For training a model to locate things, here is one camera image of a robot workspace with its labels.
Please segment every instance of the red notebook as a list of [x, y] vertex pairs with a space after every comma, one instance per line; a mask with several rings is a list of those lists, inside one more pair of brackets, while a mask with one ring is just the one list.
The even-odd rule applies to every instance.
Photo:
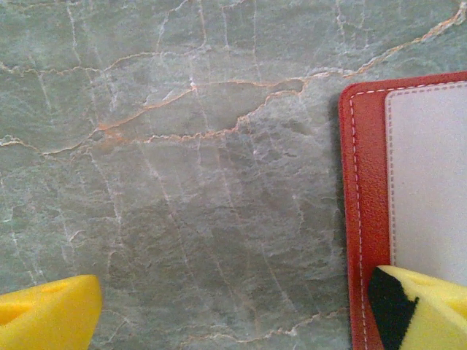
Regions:
[[467, 71], [363, 82], [341, 94], [355, 350], [383, 349], [366, 294], [376, 266], [467, 285], [466, 111]]

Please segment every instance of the countertop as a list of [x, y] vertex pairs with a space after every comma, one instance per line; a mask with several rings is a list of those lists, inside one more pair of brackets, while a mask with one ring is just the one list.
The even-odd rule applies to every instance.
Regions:
[[349, 349], [337, 99], [467, 69], [466, 3], [0, 1], [0, 293], [91, 350]]

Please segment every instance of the yellow sponge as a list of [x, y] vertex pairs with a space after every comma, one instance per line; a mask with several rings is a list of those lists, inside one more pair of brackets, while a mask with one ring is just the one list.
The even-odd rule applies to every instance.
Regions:
[[379, 266], [368, 298], [385, 350], [467, 349], [467, 287]]
[[101, 305], [91, 275], [0, 295], [0, 349], [86, 350]]

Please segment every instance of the black foam strip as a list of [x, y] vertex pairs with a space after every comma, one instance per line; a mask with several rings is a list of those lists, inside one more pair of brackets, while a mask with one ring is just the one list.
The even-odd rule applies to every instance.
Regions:
[[385, 350], [399, 350], [418, 303], [410, 301], [399, 280], [375, 268], [368, 298]]

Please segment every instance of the yellow foam piece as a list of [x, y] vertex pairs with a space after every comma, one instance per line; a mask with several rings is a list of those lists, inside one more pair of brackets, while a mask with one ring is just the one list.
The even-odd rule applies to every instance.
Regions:
[[419, 298], [399, 350], [467, 349], [467, 287], [395, 266], [379, 268], [400, 281], [409, 300]]
[[0, 295], [0, 349], [86, 350], [101, 307], [92, 275]]

